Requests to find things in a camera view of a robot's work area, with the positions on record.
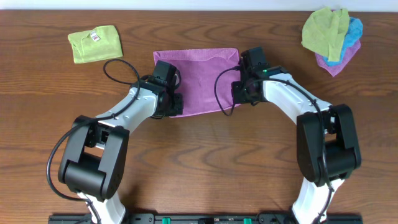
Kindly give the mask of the large pink cloth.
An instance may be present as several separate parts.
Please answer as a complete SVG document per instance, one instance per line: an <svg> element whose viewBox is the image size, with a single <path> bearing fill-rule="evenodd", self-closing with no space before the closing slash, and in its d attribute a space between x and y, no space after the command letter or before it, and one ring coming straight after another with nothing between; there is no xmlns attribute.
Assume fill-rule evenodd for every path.
<svg viewBox="0 0 398 224"><path fill-rule="evenodd" d="M176 90L183 96L182 117L228 110L233 105L232 82L240 80L236 48L162 50L153 52L154 61L174 65L182 84Z"/></svg>

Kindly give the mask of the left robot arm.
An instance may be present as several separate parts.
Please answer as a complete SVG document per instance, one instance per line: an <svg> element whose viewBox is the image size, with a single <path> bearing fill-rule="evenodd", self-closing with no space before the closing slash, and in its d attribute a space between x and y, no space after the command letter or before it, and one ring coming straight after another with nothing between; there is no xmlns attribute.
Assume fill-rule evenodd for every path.
<svg viewBox="0 0 398 224"><path fill-rule="evenodd" d="M128 94L94 118L79 116L56 144L66 144L58 180L86 203L92 223L122 223L126 208L118 188L124 174L129 136L147 118L182 114L178 69L159 60L152 75L128 83Z"/></svg>

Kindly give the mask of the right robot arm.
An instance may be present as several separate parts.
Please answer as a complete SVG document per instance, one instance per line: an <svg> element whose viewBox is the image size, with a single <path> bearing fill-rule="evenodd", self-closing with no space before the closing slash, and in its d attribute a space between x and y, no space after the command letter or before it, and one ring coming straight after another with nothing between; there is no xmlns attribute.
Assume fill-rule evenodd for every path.
<svg viewBox="0 0 398 224"><path fill-rule="evenodd" d="M327 214L338 188L362 162L351 108L311 94L284 67L270 66L260 47L244 51L237 69L241 79L231 85L235 104L270 102L296 125L303 182L290 216L282 221L362 223L359 215Z"/></svg>

